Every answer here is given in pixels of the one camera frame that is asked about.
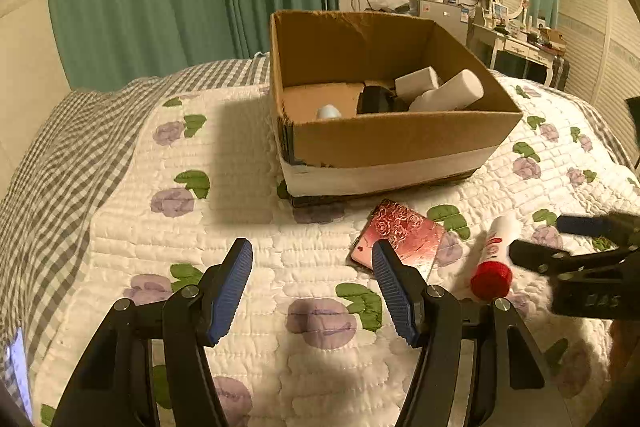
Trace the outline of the person right hand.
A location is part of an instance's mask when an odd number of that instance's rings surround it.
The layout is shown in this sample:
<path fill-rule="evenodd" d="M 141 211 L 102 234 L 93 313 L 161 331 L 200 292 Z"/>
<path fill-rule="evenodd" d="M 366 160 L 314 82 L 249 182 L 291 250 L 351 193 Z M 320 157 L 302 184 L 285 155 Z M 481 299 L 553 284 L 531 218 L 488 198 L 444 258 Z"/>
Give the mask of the person right hand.
<path fill-rule="evenodd" d="M 608 373 L 611 381 L 617 381 L 636 349 L 640 337 L 638 321 L 614 321 L 610 327 L 612 346 Z"/>

